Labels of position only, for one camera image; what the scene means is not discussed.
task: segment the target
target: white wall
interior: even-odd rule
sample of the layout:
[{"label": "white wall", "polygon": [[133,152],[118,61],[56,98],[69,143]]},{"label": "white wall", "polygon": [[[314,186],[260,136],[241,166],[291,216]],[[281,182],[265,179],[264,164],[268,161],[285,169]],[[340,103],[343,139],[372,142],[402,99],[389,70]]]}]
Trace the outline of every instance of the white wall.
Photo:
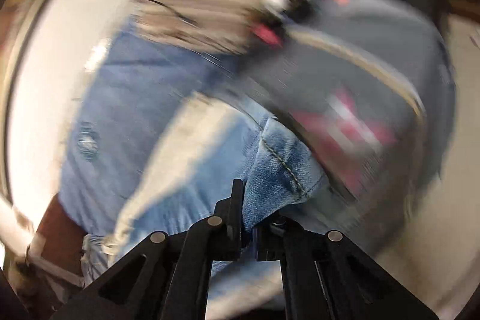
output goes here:
[{"label": "white wall", "polygon": [[51,0],[26,51],[9,118],[14,204],[37,227],[57,190],[55,154],[75,81],[126,0]]}]

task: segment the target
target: black object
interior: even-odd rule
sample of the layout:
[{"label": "black object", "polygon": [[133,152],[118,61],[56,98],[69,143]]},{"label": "black object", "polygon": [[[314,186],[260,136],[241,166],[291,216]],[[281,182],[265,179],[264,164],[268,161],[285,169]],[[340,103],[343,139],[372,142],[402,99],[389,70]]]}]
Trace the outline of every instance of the black object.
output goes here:
[{"label": "black object", "polygon": [[[150,234],[52,320],[201,320],[213,260],[237,260],[243,183],[187,232]],[[275,214],[253,233],[257,260],[280,260],[289,320],[438,317],[338,231],[304,231]]]}]

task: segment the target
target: stitching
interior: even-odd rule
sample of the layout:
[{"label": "stitching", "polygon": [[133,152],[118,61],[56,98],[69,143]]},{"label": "stitching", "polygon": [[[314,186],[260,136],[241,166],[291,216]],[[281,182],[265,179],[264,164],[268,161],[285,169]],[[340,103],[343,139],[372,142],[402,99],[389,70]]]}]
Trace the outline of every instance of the stitching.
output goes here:
[{"label": "stitching", "polygon": [[293,180],[295,181],[295,183],[297,184],[298,188],[300,189],[300,191],[303,193],[303,194],[306,194],[306,191],[305,189],[303,188],[303,186],[300,184],[300,181],[298,180],[298,178],[296,177],[296,175],[293,173],[293,171],[290,169],[290,167],[287,165],[287,163],[274,151],[274,149],[269,146],[267,144],[267,142],[265,141],[264,138],[262,138],[262,143],[266,146],[266,148],[268,149],[268,151],[270,151],[274,157],[276,157],[278,159],[278,161],[280,162],[280,164],[282,166],[284,166],[284,168],[290,173],[290,175],[292,176]]}]

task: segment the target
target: denim seam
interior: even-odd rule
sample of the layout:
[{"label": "denim seam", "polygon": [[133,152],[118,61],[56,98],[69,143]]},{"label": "denim seam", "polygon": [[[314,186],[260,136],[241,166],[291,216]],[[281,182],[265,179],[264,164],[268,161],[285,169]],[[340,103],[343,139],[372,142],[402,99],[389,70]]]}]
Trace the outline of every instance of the denim seam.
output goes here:
[{"label": "denim seam", "polygon": [[267,150],[270,151],[270,153],[272,153],[272,155],[274,155],[274,157],[276,157],[278,159],[278,161],[280,162],[280,164],[282,166],[285,167],[285,169],[290,173],[290,175],[292,176],[293,180],[295,181],[295,183],[297,184],[298,188],[300,189],[300,191],[303,193],[303,194],[306,194],[306,191],[304,190],[303,186],[301,185],[300,181],[298,180],[297,176],[293,173],[293,171],[290,169],[290,167],[287,165],[287,163],[274,151],[274,149],[269,146],[267,144],[267,142],[265,141],[264,138],[262,138],[262,142],[264,143],[264,145],[266,146]]}]

